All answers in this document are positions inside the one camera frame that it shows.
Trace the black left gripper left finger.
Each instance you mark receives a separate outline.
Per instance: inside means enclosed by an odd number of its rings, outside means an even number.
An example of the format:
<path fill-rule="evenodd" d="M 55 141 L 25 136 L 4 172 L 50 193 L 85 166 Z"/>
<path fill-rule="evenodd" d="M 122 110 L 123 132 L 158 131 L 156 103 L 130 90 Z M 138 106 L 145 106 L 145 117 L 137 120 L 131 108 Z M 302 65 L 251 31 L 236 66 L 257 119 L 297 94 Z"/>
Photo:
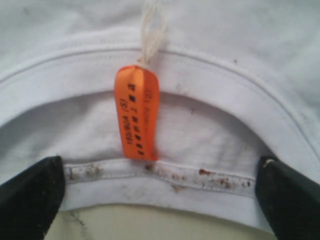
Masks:
<path fill-rule="evenodd" d="M 66 190 L 60 156 L 46 157 L 0 186 L 0 238 L 43 240 Z"/>

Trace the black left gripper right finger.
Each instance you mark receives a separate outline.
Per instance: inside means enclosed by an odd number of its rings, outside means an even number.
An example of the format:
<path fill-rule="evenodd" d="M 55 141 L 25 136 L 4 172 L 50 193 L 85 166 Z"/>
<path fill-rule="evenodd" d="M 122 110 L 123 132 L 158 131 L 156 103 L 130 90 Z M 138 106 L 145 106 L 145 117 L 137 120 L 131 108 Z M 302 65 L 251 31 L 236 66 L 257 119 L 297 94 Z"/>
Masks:
<path fill-rule="evenodd" d="M 255 196 L 278 240 L 320 238 L 320 185 L 278 158 L 262 156 Z"/>

